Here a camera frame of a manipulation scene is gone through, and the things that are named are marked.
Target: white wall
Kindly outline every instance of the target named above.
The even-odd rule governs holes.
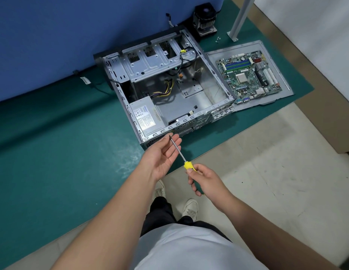
[[[255,4],[349,101],[349,0]]]

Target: motherboard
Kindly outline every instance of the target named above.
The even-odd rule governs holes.
[[[222,77],[236,96],[236,104],[282,90],[260,50],[222,58],[216,63]]]

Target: white shirt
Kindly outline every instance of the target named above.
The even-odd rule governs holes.
[[[130,269],[267,269],[253,255],[203,227],[170,224],[139,239]]]

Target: forearm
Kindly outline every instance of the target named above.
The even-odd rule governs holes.
[[[124,269],[138,243],[155,181],[138,166],[53,269]]]
[[[223,212],[255,257],[273,269],[338,269],[249,205],[228,195]]]

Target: white sneaker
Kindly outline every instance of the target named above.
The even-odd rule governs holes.
[[[154,192],[153,192],[153,197],[152,197],[153,199],[152,200],[154,200],[155,198],[160,197],[160,196],[166,198],[166,188],[164,187],[162,180],[159,180],[156,183],[156,186],[155,186]]]
[[[182,213],[182,217],[183,216],[190,216],[192,218],[193,222],[195,222],[196,218],[197,218],[197,214],[198,214],[198,203],[195,199],[191,198],[185,204],[185,207],[184,207],[183,213]]]

